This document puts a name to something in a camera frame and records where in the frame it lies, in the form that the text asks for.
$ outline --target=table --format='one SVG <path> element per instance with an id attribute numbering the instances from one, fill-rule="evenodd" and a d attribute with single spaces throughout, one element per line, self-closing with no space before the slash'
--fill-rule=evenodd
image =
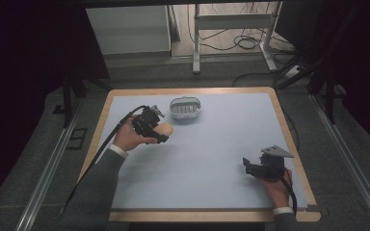
<path id="1" fill-rule="evenodd" d="M 317 221 L 320 219 L 320 212 L 317 211 L 317 203 L 315 201 L 308 180 L 305 176 L 304 168 L 300 160 L 300 156 L 296 150 L 295 144 L 289 132 L 287 123 L 282 114 L 281 107 L 278 103 L 277 96 L 271 88 L 212 88 L 212 89 L 152 89 L 152 90 L 112 90 L 110 91 L 105 102 L 102 114 L 98 121 L 92 143 L 85 163 L 83 164 L 81 175 L 85 172 L 90 162 L 92 161 L 97 147 L 100 145 L 100 136 L 104 129 L 106 119 L 108 117 L 110 107 L 114 96 L 135 96 L 135 95 L 190 95 L 190 94 L 230 94 L 230 93 L 267 93 L 269 94 L 274 106 L 277 120 L 279 122 L 282 134 L 287 143 L 288 151 L 295 156 L 293 158 L 294 167 L 298 173 L 300 183 L 303 186 L 304 195 L 307 200 L 308 208 L 300 209 L 297 213 L 298 221 Z M 270 210 L 243 210 L 243 211 L 129 211 L 116 212 L 112 211 L 110 215 L 111 221 L 168 221 L 168 222 L 264 222 L 272 221 L 273 214 Z"/>

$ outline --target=dark background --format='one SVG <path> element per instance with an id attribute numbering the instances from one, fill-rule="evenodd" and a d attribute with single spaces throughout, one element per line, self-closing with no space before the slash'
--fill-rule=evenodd
<path id="1" fill-rule="evenodd" d="M 319 40 L 345 10 L 336 2 L 314 1 L 318 5 L 284 31 L 295 35 L 291 40 L 299 47 Z M 306 59 L 316 60 L 325 47 L 319 44 Z M 370 134 L 370 2 L 362 4 L 332 60 L 336 83 L 347 91 L 345 106 Z M 39 122 L 45 96 L 62 86 L 64 76 L 84 78 L 77 70 L 109 78 L 83 8 L 0 1 L 0 186 Z"/>

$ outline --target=hand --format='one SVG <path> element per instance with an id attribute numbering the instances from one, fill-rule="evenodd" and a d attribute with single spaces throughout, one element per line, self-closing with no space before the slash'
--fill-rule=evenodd
<path id="1" fill-rule="evenodd" d="M 130 151 L 141 143 L 157 143 L 158 140 L 151 137 L 139 136 L 131 125 L 133 117 L 127 119 L 116 133 L 113 144 L 124 151 Z"/>
<path id="2" fill-rule="evenodd" d="M 283 178 L 290 185 L 290 187 L 293 186 L 290 169 L 285 170 Z M 275 209 L 280 207 L 289 207 L 288 201 L 290 194 L 287 188 L 280 180 L 270 181 L 258 177 L 256 177 L 256 179 L 263 184 L 264 189 L 266 190 L 266 194 L 272 200 L 273 207 Z"/>

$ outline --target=gray floor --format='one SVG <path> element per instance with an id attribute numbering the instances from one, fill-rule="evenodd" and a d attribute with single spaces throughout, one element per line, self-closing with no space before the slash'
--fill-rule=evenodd
<path id="1" fill-rule="evenodd" d="M 167 57 L 125 59 L 125 65 L 109 58 L 111 80 L 105 81 L 116 89 L 149 88 L 207 88 L 232 87 L 233 80 L 246 73 L 266 73 L 267 67 L 260 55 L 238 57 L 203 57 L 201 74 L 192 74 L 191 59 Z M 235 87 L 271 86 L 273 75 L 252 74 Z M 303 222 L 303 230 L 370 230 L 370 208 L 359 192 L 357 184 L 341 158 L 326 126 L 317 113 L 314 102 L 305 91 L 308 79 L 278 92 L 279 101 L 293 120 L 298 136 L 292 135 L 310 186 L 322 214 L 318 222 Z M 42 201 L 31 230 L 53 230 L 60 217 L 68 194 L 77 180 L 93 132 L 100 116 L 107 92 L 86 82 L 89 94 L 83 104 L 74 129 L 87 129 L 79 148 L 79 140 L 70 140 L 59 162 L 53 181 Z M 63 115 L 54 115 L 57 105 L 63 105 L 61 90 L 47 96 L 45 111 L 33 137 L 19 161 L 0 189 L 0 230 L 14 230 L 40 178 L 45 164 L 63 132 Z M 370 136 L 335 100 L 336 126 L 353 151 L 362 172 L 370 182 Z M 128 223 L 111 223 L 108 230 L 127 230 Z M 266 230 L 275 230 L 272 223 Z"/>

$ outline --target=white panel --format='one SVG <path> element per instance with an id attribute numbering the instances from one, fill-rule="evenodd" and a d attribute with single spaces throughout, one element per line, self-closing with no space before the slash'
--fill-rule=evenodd
<path id="1" fill-rule="evenodd" d="M 171 50 L 166 6 L 86 12 L 103 55 Z"/>
<path id="2" fill-rule="evenodd" d="M 200 100 L 199 117 L 176 120 L 170 103 L 183 95 L 114 98 L 100 144 L 117 123 L 141 105 L 157 105 L 173 124 L 165 143 L 140 145 L 129 152 L 119 173 L 113 209 L 251 209 L 271 208 L 261 184 L 247 175 L 242 158 L 260 164 L 261 149 L 288 150 L 267 93 L 187 95 Z M 291 159 L 298 207 L 307 206 Z"/>

